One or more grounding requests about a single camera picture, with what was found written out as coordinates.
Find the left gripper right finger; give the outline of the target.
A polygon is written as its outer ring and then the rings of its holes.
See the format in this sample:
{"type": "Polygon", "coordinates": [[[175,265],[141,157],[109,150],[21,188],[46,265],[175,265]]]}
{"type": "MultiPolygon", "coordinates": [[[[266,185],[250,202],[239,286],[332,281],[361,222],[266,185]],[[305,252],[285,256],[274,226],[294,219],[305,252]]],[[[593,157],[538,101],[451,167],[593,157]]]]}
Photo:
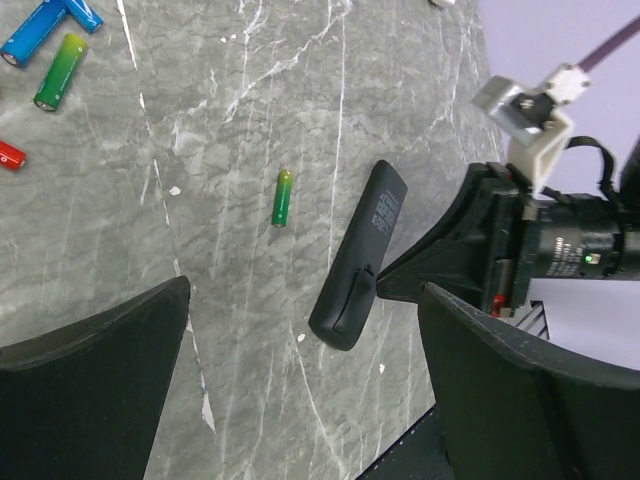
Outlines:
{"type": "Polygon", "coordinates": [[[434,284],[418,318],[456,478],[638,478],[638,371],[542,340],[434,284]]]}

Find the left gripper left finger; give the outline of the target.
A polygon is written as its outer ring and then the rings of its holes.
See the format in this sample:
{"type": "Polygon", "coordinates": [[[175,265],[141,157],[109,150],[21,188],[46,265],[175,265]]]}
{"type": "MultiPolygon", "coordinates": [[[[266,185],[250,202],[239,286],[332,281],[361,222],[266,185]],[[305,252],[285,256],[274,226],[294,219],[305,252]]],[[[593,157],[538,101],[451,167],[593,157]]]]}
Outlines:
{"type": "Polygon", "coordinates": [[[141,479],[189,314],[172,278],[1,350],[4,479],[141,479]]]}

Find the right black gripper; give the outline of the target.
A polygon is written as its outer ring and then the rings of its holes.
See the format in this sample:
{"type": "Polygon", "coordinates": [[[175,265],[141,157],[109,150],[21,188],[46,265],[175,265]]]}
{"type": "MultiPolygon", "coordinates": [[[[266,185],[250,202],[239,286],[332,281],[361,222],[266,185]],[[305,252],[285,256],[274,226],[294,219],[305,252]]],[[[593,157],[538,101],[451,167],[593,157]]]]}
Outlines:
{"type": "Polygon", "coordinates": [[[538,204],[512,167],[469,166],[443,217],[377,279],[381,299],[418,303],[433,283],[506,317],[525,305],[538,245],[538,204]]]}

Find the black remote control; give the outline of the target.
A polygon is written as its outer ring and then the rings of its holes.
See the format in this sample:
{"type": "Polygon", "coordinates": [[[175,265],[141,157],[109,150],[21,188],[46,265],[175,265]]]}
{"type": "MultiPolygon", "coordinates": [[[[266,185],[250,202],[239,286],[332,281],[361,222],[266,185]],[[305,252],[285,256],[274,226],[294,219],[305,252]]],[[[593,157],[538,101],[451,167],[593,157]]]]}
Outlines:
{"type": "Polygon", "coordinates": [[[333,349],[349,351],[361,336],[407,190],[391,164],[375,164],[309,318],[333,349]]]}

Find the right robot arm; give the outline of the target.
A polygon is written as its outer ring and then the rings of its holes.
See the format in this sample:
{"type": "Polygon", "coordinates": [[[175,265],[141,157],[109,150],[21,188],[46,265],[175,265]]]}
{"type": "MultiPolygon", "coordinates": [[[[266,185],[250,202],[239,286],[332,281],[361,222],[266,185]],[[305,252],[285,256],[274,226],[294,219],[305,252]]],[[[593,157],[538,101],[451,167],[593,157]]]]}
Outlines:
{"type": "Polygon", "coordinates": [[[434,283],[506,317],[525,304],[534,279],[638,280],[639,157],[629,158],[615,187],[615,158],[605,147],[588,136],[568,145],[600,151],[600,195],[544,188],[537,200],[515,167],[473,163],[443,217],[381,272],[378,296],[416,303],[434,283]]]}

